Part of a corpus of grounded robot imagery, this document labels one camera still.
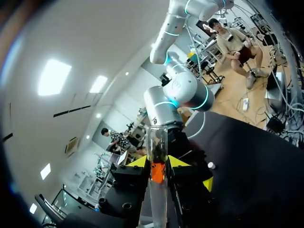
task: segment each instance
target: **person in patterned shirt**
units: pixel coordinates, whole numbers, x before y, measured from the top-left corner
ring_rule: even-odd
[[[106,137],[111,137],[111,146],[114,146],[115,144],[119,145],[121,148],[127,149],[130,153],[137,153],[141,156],[144,156],[145,154],[142,151],[139,151],[136,149],[135,146],[133,146],[129,140],[127,140],[122,133],[117,133],[115,131],[110,131],[107,128],[103,128],[101,130],[101,134]]]

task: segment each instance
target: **white cap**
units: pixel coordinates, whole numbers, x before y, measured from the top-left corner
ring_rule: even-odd
[[[215,169],[215,164],[213,162],[209,162],[208,163],[208,168],[212,169],[212,170]]]

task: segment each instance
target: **brown shorts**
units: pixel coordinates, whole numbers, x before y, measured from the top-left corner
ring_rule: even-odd
[[[239,56],[239,61],[240,63],[243,65],[245,62],[247,62],[250,58],[255,58],[256,56],[254,56],[251,53],[251,50],[247,47],[243,47],[239,53],[241,53],[241,55]]]

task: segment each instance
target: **man sitting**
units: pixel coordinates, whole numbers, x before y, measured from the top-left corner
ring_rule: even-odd
[[[209,21],[209,27],[218,32],[218,47],[224,53],[225,57],[231,59],[231,67],[238,74],[247,78],[246,86],[251,89],[256,77],[251,75],[243,68],[243,64],[250,58],[256,59],[256,76],[267,77],[267,74],[261,70],[263,52],[259,46],[252,45],[251,40],[235,28],[224,28],[216,19]]]

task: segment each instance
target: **orange object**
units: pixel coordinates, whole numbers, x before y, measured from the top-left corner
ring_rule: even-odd
[[[161,184],[165,180],[165,164],[151,164],[152,181]]]

